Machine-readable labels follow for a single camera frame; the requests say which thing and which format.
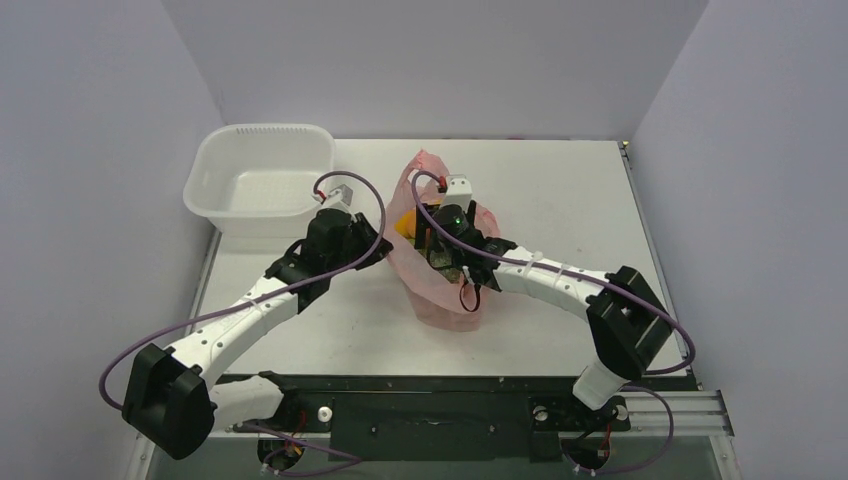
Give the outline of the pink plastic bag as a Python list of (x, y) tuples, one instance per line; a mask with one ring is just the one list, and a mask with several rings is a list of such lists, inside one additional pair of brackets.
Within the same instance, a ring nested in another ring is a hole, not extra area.
[(494, 292), (483, 287), (479, 295), (470, 286), (462, 287), (442, 273), (432, 269), (412, 241), (399, 231), (414, 218), (415, 202), (413, 191), (417, 191), (423, 203), (440, 203), (443, 195), (437, 191), (431, 178), (412, 181), (419, 170), (428, 171), (438, 177), (450, 174), (440, 157), (419, 151), (404, 167), (396, 183), (393, 196), (386, 207), (387, 227), (384, 238), (393, 244), (388, 262), (404, 285), (412, 309), (419, 321), (432, 327), (455, 332), (474, 331), (491, 304)]

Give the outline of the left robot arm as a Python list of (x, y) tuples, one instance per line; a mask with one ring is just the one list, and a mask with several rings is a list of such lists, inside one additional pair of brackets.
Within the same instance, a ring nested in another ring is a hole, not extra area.
[(320, 209), (304, 238), (275, 260), (239, 301), (201, 319), (165, 348), (147, 342), (133, 359), (123, 419), (174, 460), (209, 435), (248, 420), (291, 427), (298, 402), (265, 374), (224, 385), (226, 370), (281, 323), (325, 294), (333, 277), (384, 260), (393, 245), (361, 214)]

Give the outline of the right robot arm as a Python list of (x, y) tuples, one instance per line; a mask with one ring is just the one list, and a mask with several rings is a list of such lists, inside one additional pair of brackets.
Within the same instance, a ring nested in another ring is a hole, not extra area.
[(475, 294), (486, 289), (525, 295), (587, 323), (595, 355), (563, 402), (566, 418), (578, 427), (598, 420), (625, 384), (652, 373), (671, 341), (674, 330), (662, 303), (632, 267), (603, 272), (549, 260), (484, 234), (458, 205), (427, 205), (418, 217), (419, 238), (447, 254)]

